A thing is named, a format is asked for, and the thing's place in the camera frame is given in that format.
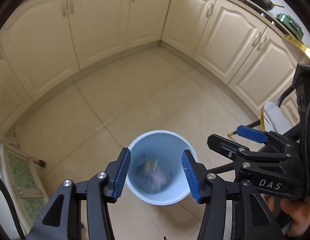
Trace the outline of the person's right hand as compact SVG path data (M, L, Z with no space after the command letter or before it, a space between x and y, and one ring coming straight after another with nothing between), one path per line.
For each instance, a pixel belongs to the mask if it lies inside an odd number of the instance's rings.
M302 202L297 200L281 199L281 209L288 214L293 222L285 235L286 239L310 239L310 198Z

